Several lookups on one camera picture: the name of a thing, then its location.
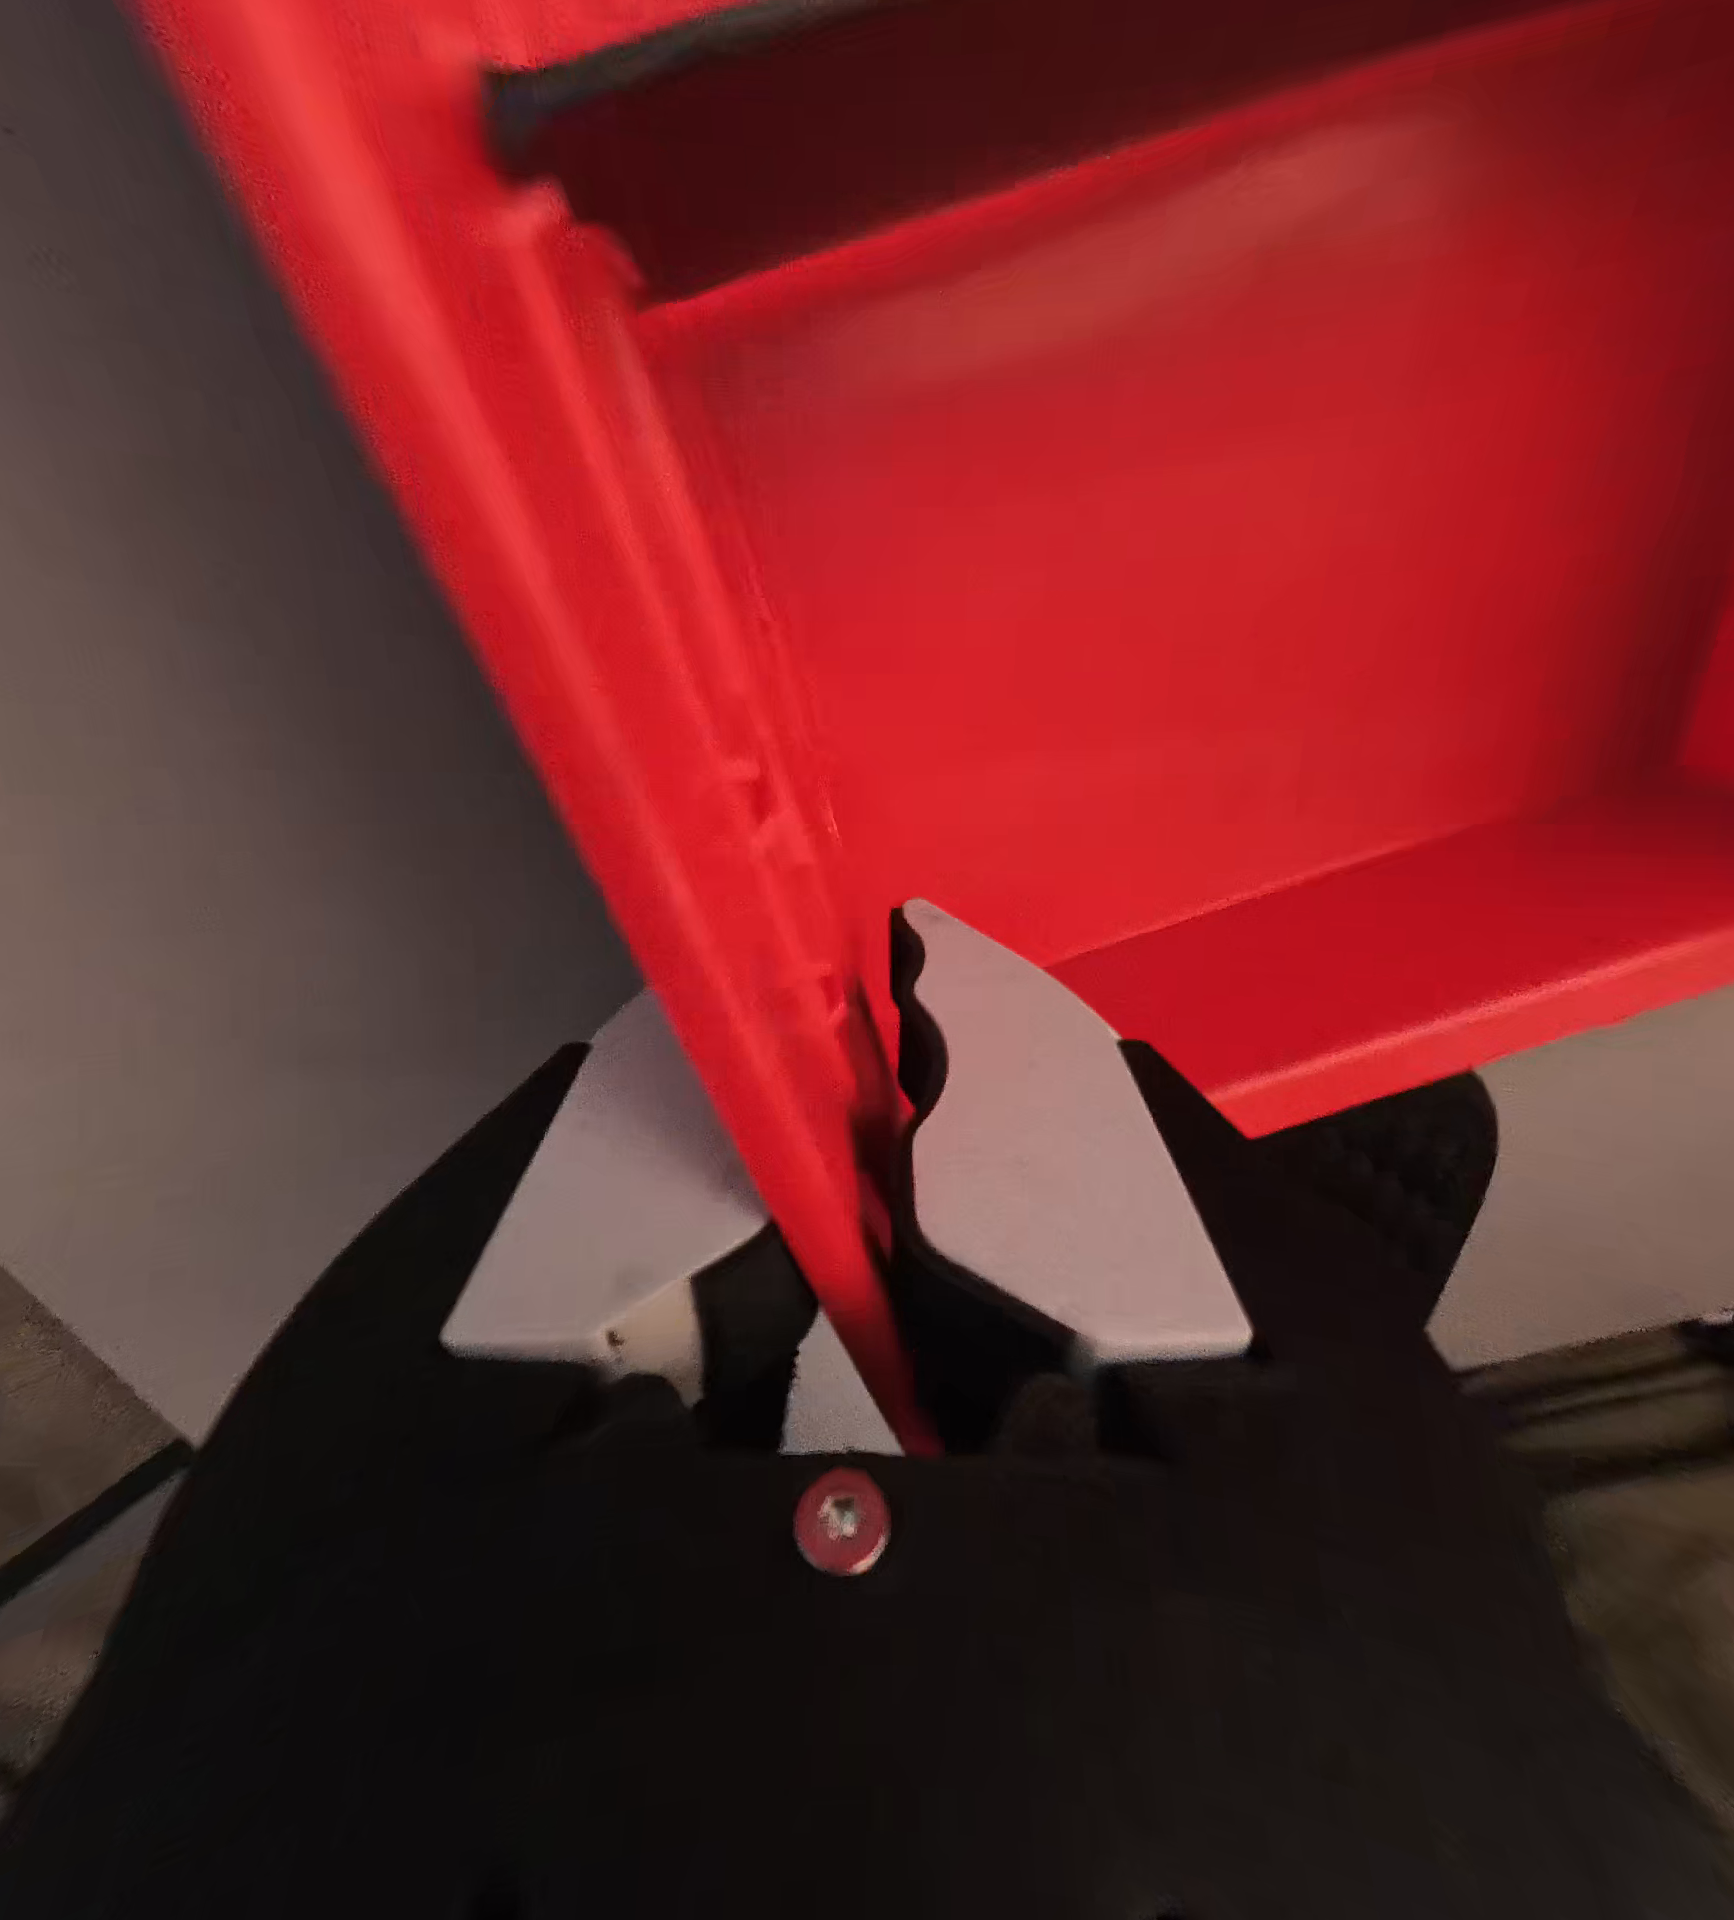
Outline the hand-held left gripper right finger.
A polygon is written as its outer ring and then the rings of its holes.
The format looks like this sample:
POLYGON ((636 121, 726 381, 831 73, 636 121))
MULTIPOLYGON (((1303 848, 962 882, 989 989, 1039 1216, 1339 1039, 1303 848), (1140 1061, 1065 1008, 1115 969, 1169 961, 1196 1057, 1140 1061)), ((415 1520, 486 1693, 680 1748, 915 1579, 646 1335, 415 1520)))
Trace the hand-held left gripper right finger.
POLYGON ((890 918, 902 1218, 1082 1363, 1239 1359, 1249 1316, 1118 1032, 926 898, 890 918))

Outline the red plastic bin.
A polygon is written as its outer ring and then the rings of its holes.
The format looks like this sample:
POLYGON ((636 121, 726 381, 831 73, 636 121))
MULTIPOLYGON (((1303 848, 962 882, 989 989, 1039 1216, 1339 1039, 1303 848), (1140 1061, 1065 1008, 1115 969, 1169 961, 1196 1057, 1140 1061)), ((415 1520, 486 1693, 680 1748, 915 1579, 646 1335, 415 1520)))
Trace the red plastic bin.
POLYGON ((894 1433, 911 898, 1249 1133, 1734 985, 1734 4, 137 4, 894 1433))

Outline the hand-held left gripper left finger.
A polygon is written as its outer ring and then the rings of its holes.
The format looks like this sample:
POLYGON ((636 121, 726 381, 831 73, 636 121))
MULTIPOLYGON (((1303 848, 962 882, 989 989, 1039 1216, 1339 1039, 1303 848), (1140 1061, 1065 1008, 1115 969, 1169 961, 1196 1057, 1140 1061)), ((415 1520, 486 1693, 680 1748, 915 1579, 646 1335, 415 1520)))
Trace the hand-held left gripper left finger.
POLYGON ((642 992, 578 1061, 453 1306, 453 1355, 700 1363, 694 1281, 767 1227, 663 1003, 642 992))

